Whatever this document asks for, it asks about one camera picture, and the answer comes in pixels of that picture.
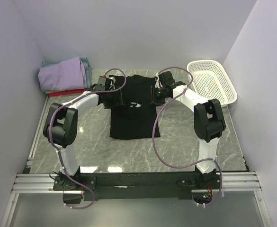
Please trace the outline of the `black floral print t shirt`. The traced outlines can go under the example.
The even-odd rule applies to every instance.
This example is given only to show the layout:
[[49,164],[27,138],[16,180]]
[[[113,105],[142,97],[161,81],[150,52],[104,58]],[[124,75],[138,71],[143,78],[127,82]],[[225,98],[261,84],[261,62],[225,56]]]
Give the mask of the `black floral print t shirt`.
[[159,127],[153,126],[157,117],[156,106],[151,104],[151,88],[155,78],[132,75],[121,89],[123,106],[111,109],[109,136],[117,140],[160,137]]

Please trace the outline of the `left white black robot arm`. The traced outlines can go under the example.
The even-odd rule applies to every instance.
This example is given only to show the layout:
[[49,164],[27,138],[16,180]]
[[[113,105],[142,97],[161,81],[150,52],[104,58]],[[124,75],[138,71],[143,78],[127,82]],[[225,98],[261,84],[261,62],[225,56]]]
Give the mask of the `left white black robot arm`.
[[58,179],[55,180],[57,185],[71,189],[83,186],[73,146],[78,132],[78,117],[100,104],[107,109],[123,105],[121,89],[125,84],[126,77],[118,85],[115,77],[101,76],[92,88],[78,97],[63,104],[51,104],[43,135],[55,149],[60,163]]

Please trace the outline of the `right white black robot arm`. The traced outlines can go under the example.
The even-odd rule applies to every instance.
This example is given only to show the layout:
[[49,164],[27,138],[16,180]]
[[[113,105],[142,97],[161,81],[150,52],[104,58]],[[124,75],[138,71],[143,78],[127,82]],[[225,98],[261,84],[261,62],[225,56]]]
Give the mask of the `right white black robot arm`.
[[218,99],[207,99],[190,89],[189,84],[176,82],[170,69],[161,70],[157,74],[157,82],[152,87],[151,102],[162,108],[154,122],[158,120],[165,108],[173,101],[179,101],[193,112],[194,131],[199,139],[198,161],[195,166],[195,185],[203,188],[221,180],[216,172],[220,169],[216,161],[218,142],[225,131],[226,123],[221,103]]

